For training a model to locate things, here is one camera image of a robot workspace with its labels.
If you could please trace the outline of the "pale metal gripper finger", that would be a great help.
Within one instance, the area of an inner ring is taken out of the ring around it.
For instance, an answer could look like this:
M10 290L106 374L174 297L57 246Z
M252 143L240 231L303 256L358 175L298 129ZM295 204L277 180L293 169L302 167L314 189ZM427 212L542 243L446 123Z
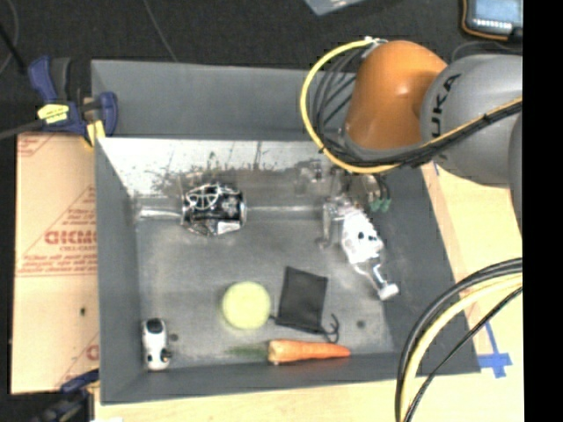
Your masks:
M326 202L322 212L322 236L317 240L320 249L326 249L333 244L337 216L337 206L333 202Z

